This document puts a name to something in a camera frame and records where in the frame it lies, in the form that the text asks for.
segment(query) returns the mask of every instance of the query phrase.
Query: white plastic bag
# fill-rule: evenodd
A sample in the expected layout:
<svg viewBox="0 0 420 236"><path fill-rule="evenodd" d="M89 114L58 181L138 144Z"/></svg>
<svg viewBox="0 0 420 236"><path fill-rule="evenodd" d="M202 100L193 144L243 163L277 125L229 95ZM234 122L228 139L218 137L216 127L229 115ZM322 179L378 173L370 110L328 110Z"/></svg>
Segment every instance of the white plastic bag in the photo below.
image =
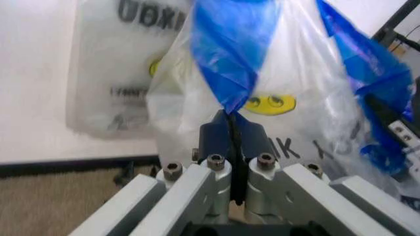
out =
<svg viewBox="0 0 420 236"><path fill-rule="evenodd" d="M102 138L141 137L152 65L181 29L189 0L79 0L67 124Z"/></svg>
<svg viewBox="0 0 420 236"><path fill-rule="evenodd" d="M269 135L305 137L309 143L322 140L334 149L343 140L350 140L360 114L336 45L326 34L314 0L281 0L276 4L281 14L258 73L254 96L291 95L297 105L278 116L245 109L240 113L262 124ZM200 126L222 109L192 58L192 24L190 13L161 61L147 96L164 163L177 160L189 165L191 149L198 147Z"/></svg>

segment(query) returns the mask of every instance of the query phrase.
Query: blue plastic film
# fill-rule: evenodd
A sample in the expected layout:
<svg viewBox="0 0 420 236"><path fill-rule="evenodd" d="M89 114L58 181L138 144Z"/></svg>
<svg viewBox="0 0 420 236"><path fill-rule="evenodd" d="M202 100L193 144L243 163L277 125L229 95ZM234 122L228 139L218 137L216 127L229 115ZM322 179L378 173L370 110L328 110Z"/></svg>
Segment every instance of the blue plastic film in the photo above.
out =
<svg viewBox="0 0 420 236"><path fill-rule="evenodd" d="M279 18L276 0L197 0L191 52L226 113L252 94Z"/></svg>

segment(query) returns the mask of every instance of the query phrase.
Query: metal frame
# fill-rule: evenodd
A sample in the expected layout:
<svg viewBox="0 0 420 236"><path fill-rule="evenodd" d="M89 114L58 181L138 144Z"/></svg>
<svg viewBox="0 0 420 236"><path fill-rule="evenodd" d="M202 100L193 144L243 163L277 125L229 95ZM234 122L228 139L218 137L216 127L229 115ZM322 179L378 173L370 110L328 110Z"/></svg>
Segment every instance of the metal frame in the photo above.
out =
<svg viewBox="0 0 420 236"><path fill-rule="evenodd" d="M259 174L253 182L286 222L316 222L331 235L393 235L300 164Z"/></svg>
<svg viewBox="0 0 420 236"><path fill-rule="evenodd" d="M420 214L359 176L338 179L330 186L396 235L420 235Z"/></svg>
<svg viewBox="0 0 420 236"><path fill-rule="evenodd" d="M203 221L216 193L214 172L192 164L130 235L180 235L189 222Z"/></svg>
<svg viewBox="0 0 420 236"><path fill-rule="evenodd" d="M128 235L165 191L163 183L151 177L138 175L70 235Z"/></svg>
<svg viewBox="0 0 420 236"><path fill-rule="evenodd" d="M372 37L378 42L383 42L386 39L387 33L393 31L418 5L420 0L408 0L399 8L393 16L382 26L376 34Z"/></svg>

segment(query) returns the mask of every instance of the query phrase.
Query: black cable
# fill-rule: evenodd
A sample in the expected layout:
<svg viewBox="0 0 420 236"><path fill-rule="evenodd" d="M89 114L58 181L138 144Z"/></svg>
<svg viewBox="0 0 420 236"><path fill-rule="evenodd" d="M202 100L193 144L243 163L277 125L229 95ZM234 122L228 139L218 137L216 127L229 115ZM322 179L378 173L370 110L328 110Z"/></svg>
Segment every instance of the black cable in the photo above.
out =
<svg viewBox="0 0 420 236"><path fill-rule="evenodd" d="M420 28L420 25L414 27L414 29L412 29L405 37L410 36L410 34L413 33L415 30L417 30L418 28ZM391 50L391 52L394 52L399 46L401 46L401 44L402 42L400 41L399 44Z"/></svg>

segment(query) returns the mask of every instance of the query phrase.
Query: black metal frame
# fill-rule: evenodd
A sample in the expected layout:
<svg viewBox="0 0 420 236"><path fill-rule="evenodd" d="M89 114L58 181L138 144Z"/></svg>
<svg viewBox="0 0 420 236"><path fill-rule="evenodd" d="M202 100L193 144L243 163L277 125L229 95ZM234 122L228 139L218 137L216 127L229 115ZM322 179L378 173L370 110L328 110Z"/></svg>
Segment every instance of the black metal frame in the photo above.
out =
<svg viewBox="0 0 420 236"><path fill-rule="evenodd" d="M399 8L393 16L382 26L376 34L372 37L385 47L388 47L395 39L399 39L405 43L408 43L411 47L418 50L418 44L416 42L407 40L404 36L394 31L397 27L418 5L420 0L407 0L402 7Z"/></svg>
<svg viewBox="0 0 420 236"><path fill-rule="evenodd" d="M126 168L129 165L161 167L157 155L19 163L0 165L0 178Z"/></svg>

